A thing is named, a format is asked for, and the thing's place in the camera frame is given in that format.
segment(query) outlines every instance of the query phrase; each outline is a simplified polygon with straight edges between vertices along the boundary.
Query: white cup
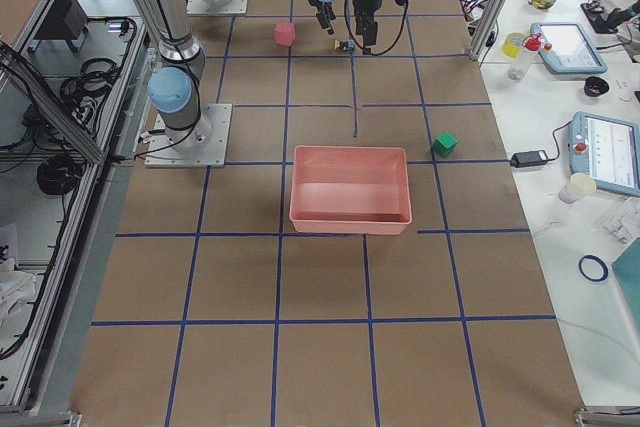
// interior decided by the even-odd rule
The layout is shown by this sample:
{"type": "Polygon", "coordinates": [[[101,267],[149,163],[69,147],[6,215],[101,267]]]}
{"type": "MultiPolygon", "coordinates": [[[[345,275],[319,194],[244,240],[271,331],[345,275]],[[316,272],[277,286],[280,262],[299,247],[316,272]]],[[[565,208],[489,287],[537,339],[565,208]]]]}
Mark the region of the white cup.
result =
{"type": "Polygon", "coordinates": [[[558,193],[558,197],[565,204],[573,204],[585,195],[596,191],[596,181],[587,174],[576,173],[569,178],[569,182],[558,193]]]}

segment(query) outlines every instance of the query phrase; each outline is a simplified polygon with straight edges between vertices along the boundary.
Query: metal mounting plate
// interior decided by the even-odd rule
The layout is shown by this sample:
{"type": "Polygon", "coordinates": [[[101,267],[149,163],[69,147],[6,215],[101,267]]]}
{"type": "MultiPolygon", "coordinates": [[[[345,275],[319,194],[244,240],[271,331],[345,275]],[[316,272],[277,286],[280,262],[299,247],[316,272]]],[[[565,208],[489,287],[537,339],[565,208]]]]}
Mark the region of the metal mounting plate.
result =
{"type": "Polygon", "coordinates": [[[222,17],[247,13],[249,0],[233,0],[218,8],[211,8],[203,0],[189,0],[187,13],[193,17],[222,17]]]}
{"type": "MultiPolygon", "coordinates": [[[[231,126],[231,104],[205,104],[202,115],[206,116],[212,125],[209,141],[203,145],[193,147],[188,152],[177,152],[172,147],[157,154],[149,154],[145,158],[147,167],[184,168],[184,167],[213,167],[224,166],[231,126]]],[[[158,115],[154,129],[164,129],[164,122],[158,115]]],[[[149,151],[167,147],[167,137],[159,135],[153,137],[149,143],[149,151]]]]}

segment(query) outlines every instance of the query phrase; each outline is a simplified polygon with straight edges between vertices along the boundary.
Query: tablet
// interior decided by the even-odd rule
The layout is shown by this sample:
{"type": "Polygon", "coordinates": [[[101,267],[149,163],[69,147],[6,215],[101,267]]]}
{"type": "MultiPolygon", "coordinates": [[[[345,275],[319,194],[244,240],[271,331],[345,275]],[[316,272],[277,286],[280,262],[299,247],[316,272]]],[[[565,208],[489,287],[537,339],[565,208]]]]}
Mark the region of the tablet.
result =
{"type": "Polygon", "coordinates": [[[602,74],[607,71],[602,57],[582,28],[575,22],[538,22],[531,33],[542,33],[542,42],[551,50],[540,51],[547,68],[554,74],[602,74]]]}
{"type": "Polygon", "coordinates": [[[639,140],[636,124],[577,112],[569,127],[571,172],[591,176],[598,188],[640,197],[639,140]]]}

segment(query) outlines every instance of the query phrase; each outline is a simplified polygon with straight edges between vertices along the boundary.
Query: white table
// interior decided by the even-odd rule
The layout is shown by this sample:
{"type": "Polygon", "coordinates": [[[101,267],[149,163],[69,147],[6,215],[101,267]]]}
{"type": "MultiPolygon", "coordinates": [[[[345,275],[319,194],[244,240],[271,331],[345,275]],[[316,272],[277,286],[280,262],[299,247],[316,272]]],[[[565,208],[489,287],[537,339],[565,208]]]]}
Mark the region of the white table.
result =
{"type": "MultiPolygon", "coordinates": [[[[558,80],[541,63],[534,64],[521,82],[507,78],[511,59],[501,52],[502,42],[510,32],[528,32],[533,22],[577,21],[596,45],[617,43],[614,35],[593,33],[579,7],[585,1],[558,0],[546,12],[527,0],[507,0],[503,7],[498,40],[482,74],[509,156],[538,149],[554,156],[552,130],[579,110],[640,123],[640,104],[632,95],[632,90],[640,90],[640,65],[632,64],[620,47],[602,53],[609,67],[602,77],[612,89],[597,99],[584,95],[583,81],[558,80]],[[616,87],[625,83],[624,89],[616,87]]],[[[594,254],[610,267],[624,251],[626,246],[608,234],[601,221],[626,198],[598,191],[575,204],[562,203],[557,194],[570,175],[568,129],[558,132],[558,139],[559,160],[538,170],[514,170],[514,179],[585,405],[637,406],[638,329],[612,276],[592,283],[577,266],[583,255],[594,254]]]]}

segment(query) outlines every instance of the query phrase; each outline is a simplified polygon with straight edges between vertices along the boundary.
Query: pink tray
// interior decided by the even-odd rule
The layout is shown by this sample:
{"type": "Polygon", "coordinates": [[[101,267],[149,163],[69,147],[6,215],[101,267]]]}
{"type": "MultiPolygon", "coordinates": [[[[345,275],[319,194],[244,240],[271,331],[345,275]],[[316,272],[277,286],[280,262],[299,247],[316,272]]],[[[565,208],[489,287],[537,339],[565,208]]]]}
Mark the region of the pink tray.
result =
{"type": "Polygon", "coordinates": [[[296,147],[289,218],[298,232],[401,233],[411,223],[404,149],[296,147]]]}

